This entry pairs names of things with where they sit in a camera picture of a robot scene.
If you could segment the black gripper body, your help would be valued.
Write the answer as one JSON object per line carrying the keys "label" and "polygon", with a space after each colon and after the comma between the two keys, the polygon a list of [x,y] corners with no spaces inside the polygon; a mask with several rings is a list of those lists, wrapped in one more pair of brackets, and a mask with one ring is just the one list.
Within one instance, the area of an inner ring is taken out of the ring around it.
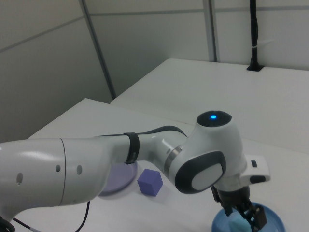
{"label": "black gripper body", "polygon": [[235,191],[223,191],[215,186],[211,187],[214,200],[220,203],[223,208],[240,208],[248,210],[252,204],[250,201],[250,188],[242,187]]}

